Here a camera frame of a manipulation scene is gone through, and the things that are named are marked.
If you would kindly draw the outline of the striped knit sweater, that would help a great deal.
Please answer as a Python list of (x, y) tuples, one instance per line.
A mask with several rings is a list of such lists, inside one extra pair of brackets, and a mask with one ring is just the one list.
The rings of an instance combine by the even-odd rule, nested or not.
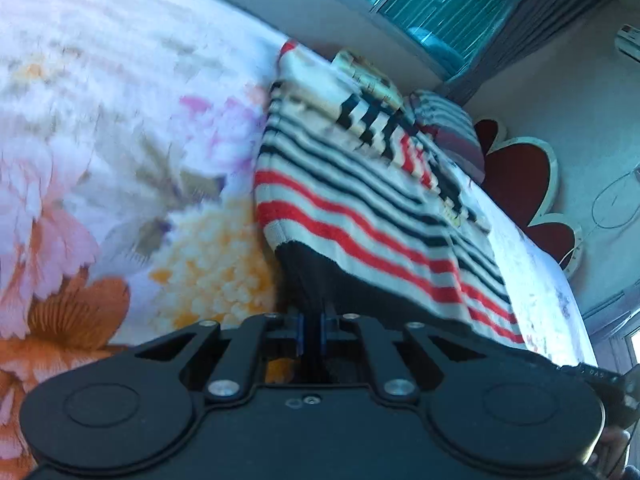
[(490, 221), (454, 164), (401, 110), (294, 41), (254, 175), (257, 219), (307, 304), (419, 313), (521, 348)]

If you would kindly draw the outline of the striped folded blanket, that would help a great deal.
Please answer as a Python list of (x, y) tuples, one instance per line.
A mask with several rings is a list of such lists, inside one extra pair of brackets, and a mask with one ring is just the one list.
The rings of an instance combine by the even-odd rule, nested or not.
[(407, 98), (416, 128), (428, 134), (474, 182), (485, 180), (485, 155), (471, 116), (458, 104), (431, 90)]

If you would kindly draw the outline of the red white bed headboard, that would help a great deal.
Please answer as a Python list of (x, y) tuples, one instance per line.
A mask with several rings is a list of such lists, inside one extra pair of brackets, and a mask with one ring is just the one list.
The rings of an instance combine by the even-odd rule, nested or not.
[(509, 136), (498, 119), (483, 117), (474, 129), (485, 156), (483, 190), (571, 278), (582, 263), (582, 227), (554, 210), (561, 179), (552, 146), (534, 136)]

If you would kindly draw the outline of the floral folded blanket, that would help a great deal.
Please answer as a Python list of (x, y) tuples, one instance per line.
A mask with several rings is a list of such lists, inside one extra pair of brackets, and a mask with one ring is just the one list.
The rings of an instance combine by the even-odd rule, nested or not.
[(369, 60), (351, 50), (339, 50), (332, 65), (356, 81), (364, 91), (383, 101), (393, 110), (403, 108), (405, 100), (393, 81), (378, 70)]

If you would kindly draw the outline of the white floral bed sheet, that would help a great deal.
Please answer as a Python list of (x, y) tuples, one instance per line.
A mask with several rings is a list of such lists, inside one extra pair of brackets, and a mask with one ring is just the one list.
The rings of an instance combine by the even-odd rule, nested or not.
[[(254, 175), (280, 32), (220, 0), (1, 0), (1, 474), (45, 380), (201, 321), (306, 300)], [(561, 270), (456, 166), (523, 349), (594, 354)]]

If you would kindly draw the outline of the grey curtain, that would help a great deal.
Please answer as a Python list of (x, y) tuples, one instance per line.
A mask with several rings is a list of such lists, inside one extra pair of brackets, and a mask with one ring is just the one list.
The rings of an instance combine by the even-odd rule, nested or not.
[(489, 79), (533, 54), (608, 0), (513, 0), (457, 75), (436, 92), (463, 105)]

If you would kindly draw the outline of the white wall air conditioner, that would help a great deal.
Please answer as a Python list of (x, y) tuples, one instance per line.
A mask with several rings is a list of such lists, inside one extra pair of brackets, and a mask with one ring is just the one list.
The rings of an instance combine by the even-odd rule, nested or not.
[(616, 50), (634, 62), (640, 62), (640, 29), (629, 24), (623, 26), (616, 32), (614, 38)]

